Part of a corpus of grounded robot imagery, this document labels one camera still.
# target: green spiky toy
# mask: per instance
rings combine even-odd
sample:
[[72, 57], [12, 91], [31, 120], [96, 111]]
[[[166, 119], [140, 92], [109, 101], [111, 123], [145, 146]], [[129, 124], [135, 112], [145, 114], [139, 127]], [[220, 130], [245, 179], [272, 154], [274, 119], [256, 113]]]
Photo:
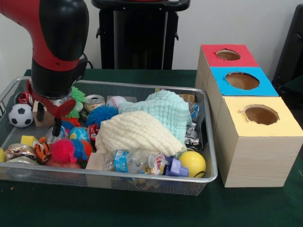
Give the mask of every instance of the green spiky toy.
[[83, 103], [86, 101], [85, 94], [76, 87], [71, 87], [71, 96], [76, 100], [76, 105], [73, 110], [65, 116], [65, 118], [80, 118], [80, 114], [77, 112], [77, 109], [81, 106], [83, 107]]

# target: metal wire basket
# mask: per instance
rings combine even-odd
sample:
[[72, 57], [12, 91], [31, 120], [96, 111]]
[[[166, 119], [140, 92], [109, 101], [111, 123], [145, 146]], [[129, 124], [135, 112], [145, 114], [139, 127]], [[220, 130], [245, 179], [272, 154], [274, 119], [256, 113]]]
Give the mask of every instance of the metal wire basket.
[[[14, 80], [0, 96], [0, 145], [5, 150], [10, 144], [20, 143], [22, 135], [36, 138], [45, 136], [49, 127], [20, 129], [9, 124], [8, 114], [14, 105], [14, 98], [18, 92], [26, 89], [29, 77]], [[176, 94], [191, 94], [199, 103], [200, 112], [197, 121], [197, 133], [203, 148], [199, 153], [206, 160], [206, 172], [203, 178], [171, 177], [143, 174], [129, 174], [86, 169], [71, 169], [49, 166], [35, 166], [16, 163], [0, 163], [0, 179], [32, 183], [60, 184], [83, 187], [97, 187], [143, 192], [160, 192], [171, 194], [197, 196], [217, 175], [217, 162], [214, 150], [213, 132], [209, 113], [207, 95], [195, 88], [161, 87], [148, 85], [134, 85], [121, 83], [106, 83], [97, 81], [80, 81], [75, 84], [85, 94], [108, 96], [124, 96], [143, 101], [156, 88], [163, 88]]]

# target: black machine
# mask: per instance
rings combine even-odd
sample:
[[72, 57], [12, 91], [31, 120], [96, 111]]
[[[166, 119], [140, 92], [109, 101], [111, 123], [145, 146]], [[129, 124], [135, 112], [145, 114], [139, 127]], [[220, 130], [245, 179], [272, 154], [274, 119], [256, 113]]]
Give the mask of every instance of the black machine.
[[[295, 10], [272, 83], [303, 127], [303, 4]], [[303, 160], [303, 148], [300, 155]]]
[[164, 69], [172, 67], [177, 11], [190, 0], [92, 0], [100, 9], [103, 69]]

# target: tin can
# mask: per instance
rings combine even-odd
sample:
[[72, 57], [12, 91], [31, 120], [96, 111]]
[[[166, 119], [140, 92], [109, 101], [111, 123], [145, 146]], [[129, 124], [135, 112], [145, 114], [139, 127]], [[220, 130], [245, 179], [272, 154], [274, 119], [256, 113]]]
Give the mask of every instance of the tin can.
[[96, 148], [95, 143], [96, 143], [96, 136], [98, 132], [99, 132], [99, 127], [97, 124], [90, 125], [87, 128], [87, 134], [89, 136], [90, 143], [92, 144], [94, 149]]
[[30, 106], [34, 105], [34, 101], [33, 101], [33, 97], [31, 96], [31, 94], [26, 91], [26, 92], [22, 92], [22, 93], [18, 93], [15, 96], [15, 104], [28, 104]]
[[99, 95], [90, 95], [86, 97], [86, 102], [84, 103], [84, 109], [90, 113], [94, 109], [105, 105], [105, 98]]

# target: red box top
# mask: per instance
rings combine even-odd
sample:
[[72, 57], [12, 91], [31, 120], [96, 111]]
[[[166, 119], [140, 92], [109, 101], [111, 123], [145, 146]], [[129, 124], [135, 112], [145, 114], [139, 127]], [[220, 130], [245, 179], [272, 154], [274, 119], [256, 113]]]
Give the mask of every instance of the red box top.
[[211, 67], [259, 67], [248, 48], [242, 44], [202, 45]]

